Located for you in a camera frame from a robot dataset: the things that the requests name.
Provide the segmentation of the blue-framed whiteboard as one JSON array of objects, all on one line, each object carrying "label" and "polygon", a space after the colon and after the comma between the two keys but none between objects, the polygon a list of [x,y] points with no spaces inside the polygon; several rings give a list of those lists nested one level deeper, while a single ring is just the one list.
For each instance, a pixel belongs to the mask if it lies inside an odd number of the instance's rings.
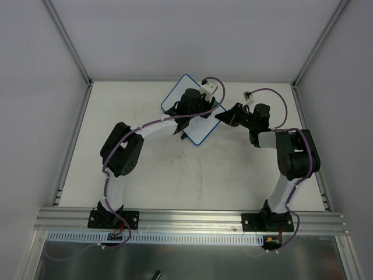
[{"label": "blue-framed whiteboard", "polygon": [[[170,109],[175,102],[181,100],[182,94],[189,88],[199,90],[200,83],[195,81],[188,74],[185,74],[181,76],[179,81],[162,101],[160,105],[161,109],[163,111]],[[215,115],[225,111],[226,109],[220,105],[208,118],[193,118],[186,129],[183,130],[184,134],[195,146],[201,145],[220,123],[220,121],[215,118]]]}]

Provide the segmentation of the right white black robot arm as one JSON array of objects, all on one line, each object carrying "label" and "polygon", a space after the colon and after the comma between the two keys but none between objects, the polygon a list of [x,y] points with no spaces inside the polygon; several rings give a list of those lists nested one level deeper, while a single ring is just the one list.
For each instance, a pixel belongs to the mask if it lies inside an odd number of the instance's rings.
[{"label": "right white black robot arm", "polygon": [[216,115],[221,122],[249,130],[250,143],[256,148],[276,150],[280,177],[271,196],[256,214],[241,215],[244,232],[293,232],[290,205],[300,185],[318,172],[321,161],[308,129],[269,129],[270,107],[257,104],[249,112],[241,103]]}]

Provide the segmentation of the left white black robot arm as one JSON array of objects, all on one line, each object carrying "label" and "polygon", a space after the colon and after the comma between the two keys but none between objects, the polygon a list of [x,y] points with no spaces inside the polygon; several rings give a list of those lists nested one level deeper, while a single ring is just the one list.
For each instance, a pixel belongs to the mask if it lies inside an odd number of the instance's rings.
[{"label": "left white black robot arm", "polygon": [[178,134],[195,117],[208,118],[220,105],[214,97],[217,88],[216,84],[210,82],[199,89],[188,88],[180,100],[164,112],[162,118],[137,128],[124,122],[115,125],[100,151],[103,173],[107,178],[103,197],[97,204],[97,212],[108,227],[114,228],[124,221],[121,214],[123,202],[119,199],[121,190],[109,186],[110,178],[126,176],[133,171],[146,140]]}]

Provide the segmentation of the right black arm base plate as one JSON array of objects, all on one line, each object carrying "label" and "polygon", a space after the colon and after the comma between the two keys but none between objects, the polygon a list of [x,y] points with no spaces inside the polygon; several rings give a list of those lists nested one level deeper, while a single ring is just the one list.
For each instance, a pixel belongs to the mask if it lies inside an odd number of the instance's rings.
[{"label": "right black arm base plate", "polygon": [[243,213],[241,215],[242,230],[244,232],[279,232],[294,231],[292,216],[286,213]]}]

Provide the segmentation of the right aluminium frame post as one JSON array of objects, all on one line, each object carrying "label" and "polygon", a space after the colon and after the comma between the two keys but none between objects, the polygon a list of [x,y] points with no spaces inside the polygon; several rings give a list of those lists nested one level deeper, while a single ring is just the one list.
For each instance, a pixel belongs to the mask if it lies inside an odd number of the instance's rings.
[{"label": "right aluminium frame post", "polygon": [[292,82],[292,87],[297,88],[301,83],[304,76],[307,74],[309,68],[311,67],[312,63],[315,61],[317,55],[321,51],[321,48],[325,44],[327,38],[331,34],[333,28],[342,17],[343,13],[347,9],[350,0],[341,0],[338,2],[337,6],[335,7],[332,15],[330,16],[329,20],[327,21],[326,25],[322,29],[320,35],[318,36],[314,46],[312,47],[310,53],[308,54],[305,62],[303,63],[300,71],[298,72],[295,80]]}]

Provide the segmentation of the aluminium frame post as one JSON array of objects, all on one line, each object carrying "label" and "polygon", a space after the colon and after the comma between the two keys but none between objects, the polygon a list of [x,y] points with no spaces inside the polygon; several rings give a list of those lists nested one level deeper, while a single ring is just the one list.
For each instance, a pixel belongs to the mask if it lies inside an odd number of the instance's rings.
[{"label": "aluminium frame post", "polygon": [[55,8],[55,5],[50,0],[42,0],[41,1],[49,14],[53,24],[57,28],[57,31],[64,42],[64,45],[66,46],[68,53],[70,54],[73,62],[75,63],[76,67],[79,70],[80,75],[82,76],[85,84],[87,86],[90,86],[92,83],[92,79],[90,78],[85,66],[83,65],[83,62],[76,51],[76,48],[67,32],[67,29],[65,28],[64,23],[61,20],[61,17],[58,14],[57,9]]},{"label": "aluminium frame post", "polygon": [[315,61],[317,55],[321,51],[321,48],[325,44],[327,38],[331,34],[333,28],[342,17],[343,13],[347,9],[350,0],[341,0],[338,2],[337,6],[335,7],[332,15],[330,16],[329,20],[327,21],[326,25],[322,29],[320,35],[318,36],[314,46],[312,47],[310,53],[308,54],[305,62],[303,63],[300,71],[298,72],[295,80],[292,82],[292,87],[297,88],[301,83],[304,76],[307,74],[309,68],[311,67],[312,63]]}]

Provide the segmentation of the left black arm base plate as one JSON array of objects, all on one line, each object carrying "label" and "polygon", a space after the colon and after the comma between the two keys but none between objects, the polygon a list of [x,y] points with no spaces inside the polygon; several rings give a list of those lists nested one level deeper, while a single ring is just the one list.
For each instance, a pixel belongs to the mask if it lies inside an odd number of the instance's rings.
[{"label": "left black arm base plate", "polygon": [[[138,211],[119,211],[117,213],[122,219],[126,220],[131,230],[137,230],[139,225],[140,212]],[[90,229],[119,229],[121,226],[127,229],[127,226],[120,218],[111,212],[101,213],[97,209],[90,211],[87,227]]]}]

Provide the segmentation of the left aluminium frame post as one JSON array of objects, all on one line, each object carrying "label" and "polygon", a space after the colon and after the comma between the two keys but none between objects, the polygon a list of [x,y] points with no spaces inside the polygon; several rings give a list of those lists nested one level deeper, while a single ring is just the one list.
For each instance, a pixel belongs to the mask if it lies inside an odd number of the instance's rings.
[{"label": "left aluminium frame post", "polygon": [[57,28],[57,31],[64,42],[64,45],[66,46],[68,53],[70,54],[73,62],[75,63],[76,67],[79,70],[80,75],[82,76],[85,84],[87,86],[90,86],[92,83],[92,79],[90,78],[85,66],[83,65],[83,62],[76,51],[76,48],[67,32],[67,29],[65,28],[64,23],[61,20],[61,17],[58,14],[57,9],[55,8],[55,5],[50,0],[42,0],[41,1],[49,14],[53,24]]}]

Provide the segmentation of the aluminium mounting rail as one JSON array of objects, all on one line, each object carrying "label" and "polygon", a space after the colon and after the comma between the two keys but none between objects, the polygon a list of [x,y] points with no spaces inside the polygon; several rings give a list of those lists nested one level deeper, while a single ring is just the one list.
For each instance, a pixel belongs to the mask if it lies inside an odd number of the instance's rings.
[{"label": "aluminium mounting rail", "polygon": [[[42,207],[34,230],[89,230],[90,208]],[[140,209],[138,231],[159,233],[242,233],[241,211]],[[299,212],[300,235],[348,236],[338,212]]]}]

